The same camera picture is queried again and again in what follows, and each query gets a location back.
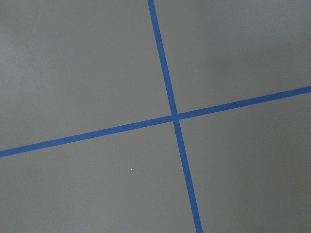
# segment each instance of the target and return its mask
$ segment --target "blue tape line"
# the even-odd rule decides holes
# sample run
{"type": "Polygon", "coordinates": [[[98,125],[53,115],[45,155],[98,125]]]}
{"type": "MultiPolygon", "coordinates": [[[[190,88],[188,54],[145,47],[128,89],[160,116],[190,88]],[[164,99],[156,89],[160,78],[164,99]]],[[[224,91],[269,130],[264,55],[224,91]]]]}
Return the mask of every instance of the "blue tape line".
{"type": "Polygon", "coordinates": [[[152,21],[152,25],[153,25],[153,29],[155,33],[155,41],[156,41],[156,46],[157,46],[157,50],[159,53],[166,92],[167,92],[171,114],[173,118],[173,124],[175,128],[175,134],[176,134],[178,149],[180,153],[181,164],[183,166],[184,176],[186,180],[186,186],[188,190],[188,196],[190,200],[194,225],[195,225],[197,233],[203,233],[199,210],[198,210],[198,206],[196,203],[192,178],[190,174],[190,168],[189,168],[186,149],[185,149],[185,143],[184,143],[184,139],[183,139],[183,135],[182,135],[179,119],[178,119],[178,112],[177,112],[176,102],[174,98],[173,87],[172,87],[169,69],[168,69],[167,61],[165,57],[165,51],[163,47],[160,27],[159,27],[159,23],[158,23],[157,16],[156,16],[156,8],[155,8],[154,1],[148,0],[148,5],[149,5],[150,17],[151,17],[151,21],[152,21]]]}
{"type": "MultiPolygon", "coordinates": [[[[253,104],[258,104],[258,103],[263,103],[263,102],[268,102],[268,101],[273,101],[273,100],[279,100],[279,99],[292,97],[292,96],[298,96],[298,95],[307,94],[307,93],[311,93],[311,86],[302,87],[302,88],[290,90],[290,91],[279,92],[279,93],[275,93],[275,94],[271,94],[267,96],[261,96],[261,97],[256,97],[252,99],[241,100],[241,101],[232,102],[232,103],[226,103],[226,104],[203,108],[203,109],[194,110],[190,112],[180,113],[178,115],[178,118],[187,119],[191,117],[212,114],[212,113],[230,110],[234,108],[241,108],[241,107],[245,107],[245,106],[249,106],[253,104]]],[[[113,128],[104,129],[104,130],[98,130],[98,131],[93,131],[89,133],[83,133],[83,134],[78,134],[74,136],[59,138],[59,139],[55,139],[51,141],[26,145],[22,147],[1,150],[0,157],[24,153],[24,152],[28,152],[32,150],[44,149],[48,147],[59,146],[59,145],[63,145],[63,144],[71,143],[71,142],[77,142],[77,141],[82,141],[82,140],[86,140],[90,138],[101,137],[101,136],[105,136],[105,135],[109,135],[113,133],[121,133],[124,131],[140,129],[140,128],[163,124],[163,123],[172,122],[172,121],[173,121],[173,118],[171,116],[164,116],[160,118],[140,121],[140,122],[131,123],[127,125],[121,125],[121,126],[117,126],[113,128]]]]}
{"type": "Polygon", "coordinates": [[[78,134],[74,136],[58,138],[58,139],[51,140],[51,141],[39,142],[39,143],[27,145],[27,146],[16,147],[16,148],[7,149],[7,150],[1,150],[0,157],[24,153],[24,152],[33,151],[33,150],[44,149],[48,147],[59,146],[59,145],[63,145],[63,144],[71,143],[71,142],[77,142],[77,141],[82,141],[82,140],[91,139],[95,137],[101,137],[101,136],[105,136],[109,134],[140,129],[140,128],[163,124],[167,122],[172,122],[171,116],[164,116],[164,117],[159,117],[155,119],[131,123],[127,125],[112,127],[112,128],[108,128],[104,130],[97,130],[97,131],[93,131],[89,133],[82,133],[82,134],[78,134]]]}
{"type": "Polygon", "coordinates": [[[186,118],[221,112],[221,111],[225,111],[229,109],[241,108],[241,107],[245,107],[245,106],[249,106],[253,104],[258,104],[258,103],[263,103],[263,102],[268,102],[268,101],[273,101],[273,100],[279,100],[279,99],[283,99],[283,98],[287,98],[291,96],[298,96],[298,95],[307,94],[307,93],[311,93],[311,86],[302,87],[302,88],[298,88],[298,89],[290,90],[290,91],[279,92],[279,93],[266,95],[266,96],[255,97],[255,98],[251,98],[247,100],[241,100],[237,102],[221,104],[218,106],[203,108],[203,109],[194,110],[194,111],[190,111],[186,113],[180,113],[178,116],[179,116],[179,119],[186,119],[186,118]]]}

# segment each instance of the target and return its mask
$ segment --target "gray surface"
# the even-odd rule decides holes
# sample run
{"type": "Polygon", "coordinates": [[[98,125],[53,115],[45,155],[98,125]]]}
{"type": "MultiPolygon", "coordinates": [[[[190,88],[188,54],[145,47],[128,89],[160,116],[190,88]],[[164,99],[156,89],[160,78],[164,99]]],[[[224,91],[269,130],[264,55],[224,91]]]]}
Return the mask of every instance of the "gray surface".
{"type": "Polygon", "coordinates": [[[155,6],[179,112],[311,85],[311,1],[155,6]]]}
{"type": "Polygon", "coordinates": [[[204,232],[311,232],[310,102],[182,120],[204,232]]]}
{"type": "Polygon", "coordinates": [[[180,167],[171,123],[1,158],[1,232],[194,233],[180,167]]]}
{"type": "MultiPolygon", "coordinates": [[[[155,6],[179,112],[311,85],[310,1],[155,6]]],[[[310,109],[182,120],[205,233],[311,232],[310,109]]],[[[0,0],[0,150],[167,115],[146,0],[0,0]]],[[[195,232],[172,124],[0,158],[0,232],[195,232]]]]}
{"type": "Polygon", "coordinates": [[[0,150],[170,114],[145,0],[0,0],[0,54],[0,150]]]}

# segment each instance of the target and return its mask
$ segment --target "blue tape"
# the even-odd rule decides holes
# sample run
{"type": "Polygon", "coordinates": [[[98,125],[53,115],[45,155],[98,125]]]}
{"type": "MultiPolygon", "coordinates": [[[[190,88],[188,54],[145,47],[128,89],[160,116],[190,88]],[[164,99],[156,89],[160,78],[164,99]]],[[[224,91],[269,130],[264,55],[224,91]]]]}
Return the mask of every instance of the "blue tape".
{"type": "MultiPolygon", "coordinates": [[[[279,100],[279,99],[292,97],[292,96],[298,96],[298,95],[307,94],[307,93],[311,93],[311,86],[302,87],[302,88],[290,90],[290,91],[279,92],[279,93],[275,93],[275,94],[271,94],[267,96],[261,96],[261,97],[256,97],[252,99],[241,100],[241,101],[232,102],[232,103],[226,103],[226,104],[222,104],[218,106],[203,108],[203,109],[189,111],[185,113],[180,113],[178,114],[178,118],[187,119],[187,118],[212,114],[216,112],[226,111],[226,110],[230,110],[234,108],[241,108],[241,107],[245,107],[245,106],[249,106],[253,104],[258,104],[258,103],[263,103],[263,102],[268,102],[268,101],[273,101],[273,100],[279,100]]],[[[121,133],[124,131],[140,129],[140,128],[163,124],[163,123],[172,122],[172,121],[173,121],[173,118],[171,116],[164,116],[160,118],[140,121],[140,122],[131,123],[127,125],[121,125],[121,126],[117,126],[113,128],[104,129],[104,130],[98,130],[98,131],[93,131],[89,133],[83,133],[83,134],[78,134],[74,136],[58,138],[58,139],[51,140],[51,141],[39,142],[39,143],[26,145],[22,147],[1,150],[0,157],[24,153],[24,152],[28,152],[32,150],[44,149],[48,147],[59,146],[59,145],[63,145],[63,144],[71,143],[71,142],[77,142],[77,141],[82,141],[82,140],[91,139],[95,137],[101,137],[101,136],[105,136],[105,135],[109,135],[113,133],[121,133]]]]}
{"type": "Polygon", "coordinates": [[[302,88],[298,88],[298,89],[290,90],[290,91],[279,92],[279,93],[266,95],[266,96],[255,97],[255,98],[251,98],[247,100],[226,103],[226,104],[213,106],[209,108],[203,108],[199,110],[194,110],[194,111],[190,111],[186,113],[180,113],[178,117],[179,119],[197,117],[197,116],[221,112],[221,111],[225,111],[229,109],[241,108],[241,107],[245,107],[245,106],[249,106],[253,104],[264,103],[264,102],[273,101],[273,100],[279,100],[279,99],[283,99],[283,98],[287,98],[291,96],[298,96],[298,95],[307,94],[307,93],[311,93],[311,86],[302,87],[302,88]]]}
{"type": "Polygon", "coordinates": [[[27,146],[16,147],[16,148],[7,149],[7,150],[1,150],[0,157],[24,153],[24,152],[33,151],[33,150],[44,149],[48,147],[59,146],[59,145],[63,145],[63,144],[71,143],[71,142],[78,142],[78,141],[87,140],[87,139],[91,139],[95,137],[101,137],[101,136],[114,134],[114,133],[121,133],[124,131],[140,129],[140,128],[163,124],[167,122],[172,122],[171,116],[164,116],[164,117],[155,118],[151,120],[145,120],[145,121],[140,121],[140,122],[131,123],[127,125],[112,127],[112,128],[108,128],[104,130],[97,130],[97,131],[93,131],[89,133],[82,133],[82,134],[78,134],[74,136],[58,138],[58,139],[51,140],[51,141],[39,142],[39,143],[27,145],[27,146]]]}
{"type": "Polygon", "coordinates": [[[151,21],[152,21],[152,25],[153,25],[153,29],[155,33],[155,41],[156,41],[156,46],[157,46],[157,50],[159,53],[166,92],[167,92],[171,114],[173,118],[173,124],[174,124],[181,164],[183,166],[184,176],[186,180],[186,186],[188,190],[188,196],[189,196],[190,206],[192,210],[194,225],[195,225],[197,233],[203,233],[198,205],[196,203],[192,178],[190,174],[190,168],[189,168],[186,149],[185,149],[185,143],[184,143],[184,139],[183,139],[183,135],[182,135],[179,119],[178,119],[178,112],[177,112],[176,102],[174,98],[173,87],[172,87],[169,69],[168,69],[167,61],[165,57],[165,51],[163,47],[160,27],[159,27],[159,23],[158,23],[157,16],[156,16],[156,8],[155,8],[154,1],[148,0],[148,5],[149,5],[150,17],[151,17],[151,21]]]}

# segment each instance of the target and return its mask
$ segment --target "gray floor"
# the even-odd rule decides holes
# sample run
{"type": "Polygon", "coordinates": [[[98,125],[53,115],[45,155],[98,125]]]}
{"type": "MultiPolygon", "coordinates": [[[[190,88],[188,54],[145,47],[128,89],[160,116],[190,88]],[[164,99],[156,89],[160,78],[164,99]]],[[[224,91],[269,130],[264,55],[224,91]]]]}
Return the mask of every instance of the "gray floor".
{"type": "MultiPolygon", "coordinates": [[[[310,1],[155,0],[180,113],[311,85],[310,1]]],[[[146,0],[0,0],[0,151],[171,115],[146,0]]],[[[311,94],[181,120],[205,233],[311,232],[311,94]]],[[[171,122],[0,158],[0,232],[195,233],[171,122]]]]}

